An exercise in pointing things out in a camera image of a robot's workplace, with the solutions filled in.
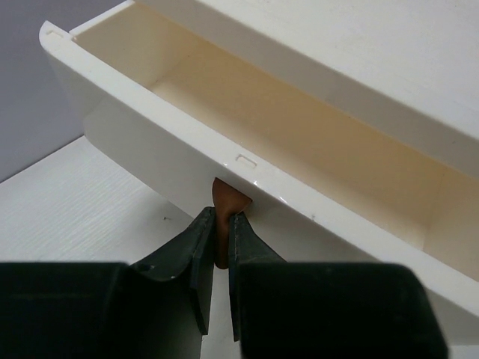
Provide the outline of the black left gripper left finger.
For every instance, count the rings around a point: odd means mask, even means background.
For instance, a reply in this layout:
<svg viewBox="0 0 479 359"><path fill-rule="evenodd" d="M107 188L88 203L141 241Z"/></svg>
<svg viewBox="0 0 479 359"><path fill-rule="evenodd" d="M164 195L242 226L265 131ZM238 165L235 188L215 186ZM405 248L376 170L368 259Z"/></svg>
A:
<svg viewBox="0 0 479 359"><path fill-rule="evenodd" d="M1 265L3 358L199 358L213 286L214 209L133 264Z"/></svg>

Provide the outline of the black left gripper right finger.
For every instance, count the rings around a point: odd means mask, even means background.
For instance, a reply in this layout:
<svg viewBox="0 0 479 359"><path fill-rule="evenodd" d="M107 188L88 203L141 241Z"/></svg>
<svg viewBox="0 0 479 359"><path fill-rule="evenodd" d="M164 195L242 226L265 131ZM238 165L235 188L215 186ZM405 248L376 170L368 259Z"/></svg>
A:
<svg viewBox="0 0 479 359"><path fill-rule="evenodd" d="M230 219L229 297L243 358L447 358L415 274L394 263L288 262Z"/></svg>

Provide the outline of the brown top drawer tab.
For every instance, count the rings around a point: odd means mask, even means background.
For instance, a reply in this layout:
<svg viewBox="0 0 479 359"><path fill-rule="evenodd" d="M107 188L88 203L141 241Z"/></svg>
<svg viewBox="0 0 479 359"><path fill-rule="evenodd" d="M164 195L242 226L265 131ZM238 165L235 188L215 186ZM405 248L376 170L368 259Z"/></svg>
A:
<svg viewBox="0 0 479 359"><path fill-rule="evenodd" d="M219 178L212 186L216 218L215 264L219 269L228 268L229 220L243 212L252 199Z"/></svg>

